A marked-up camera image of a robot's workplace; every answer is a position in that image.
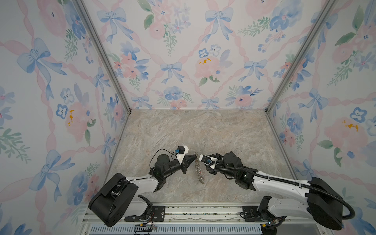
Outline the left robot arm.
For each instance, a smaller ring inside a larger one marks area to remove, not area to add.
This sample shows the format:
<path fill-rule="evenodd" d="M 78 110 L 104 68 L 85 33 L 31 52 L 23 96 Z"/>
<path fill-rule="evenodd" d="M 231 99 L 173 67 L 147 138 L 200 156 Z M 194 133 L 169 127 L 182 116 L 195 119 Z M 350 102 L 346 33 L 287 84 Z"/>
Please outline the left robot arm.
<path fill-rule="evenodd" d="M 196 159 L 196 154 L 176 154 L 175 159 L 161 154 L 146 176 L 132 178 L 116 173 L 94 195 L 88 209 L 107 227 L 114 226 L 123 217 L 151 221 L 153 204 L 143 194 L 159 191 L 166 183 L 167 177 L 177 171 L 187 173 L 189 166 Z"/>

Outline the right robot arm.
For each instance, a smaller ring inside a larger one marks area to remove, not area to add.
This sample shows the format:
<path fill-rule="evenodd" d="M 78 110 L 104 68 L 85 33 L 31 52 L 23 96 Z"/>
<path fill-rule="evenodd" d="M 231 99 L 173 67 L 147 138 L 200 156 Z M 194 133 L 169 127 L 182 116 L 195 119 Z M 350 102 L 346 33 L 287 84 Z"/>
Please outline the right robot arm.
<path fill-rule="evenodd" d="M 200 155 L 199 161 L 206 166 L 208 173 L 221 173 L 242 189 L 283 196 L 283 199 L 270 196 L 262 199 L 257 209 L 262 220 L 301 217 L 312 219 L 331 230 L 342 229 L 343 198 L 320 178 L 312 177 L 307 181 L 269 175 L 244 166 L 233 152 L 224 156 Z"/>

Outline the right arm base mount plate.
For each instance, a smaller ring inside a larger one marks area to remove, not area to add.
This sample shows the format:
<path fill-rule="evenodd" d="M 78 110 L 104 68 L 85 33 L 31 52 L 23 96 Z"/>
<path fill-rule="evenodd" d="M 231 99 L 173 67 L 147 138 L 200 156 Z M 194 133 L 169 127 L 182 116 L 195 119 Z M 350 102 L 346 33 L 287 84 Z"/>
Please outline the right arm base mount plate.
<path fill-rule="evenodd" d="M 286 216 L 277 217 L 269 211 L 271 199 L 271 196 L 264 196 L 258 206 L 242 206 L 240 217 L 246 222 L 265 222 L 266 227 L 279 227 Z"/>

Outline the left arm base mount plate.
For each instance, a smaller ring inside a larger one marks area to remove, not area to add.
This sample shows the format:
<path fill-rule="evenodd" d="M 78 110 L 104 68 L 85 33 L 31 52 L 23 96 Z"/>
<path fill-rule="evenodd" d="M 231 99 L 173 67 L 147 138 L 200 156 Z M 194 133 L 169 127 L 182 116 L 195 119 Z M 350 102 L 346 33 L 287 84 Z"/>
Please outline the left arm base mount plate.
<path fill-rule="evenodd" d="M 155 206 L 142 195 L 132 200 L 125 214 L 125 222 L 163 222 L 165 219 L 165 206 Z"/>

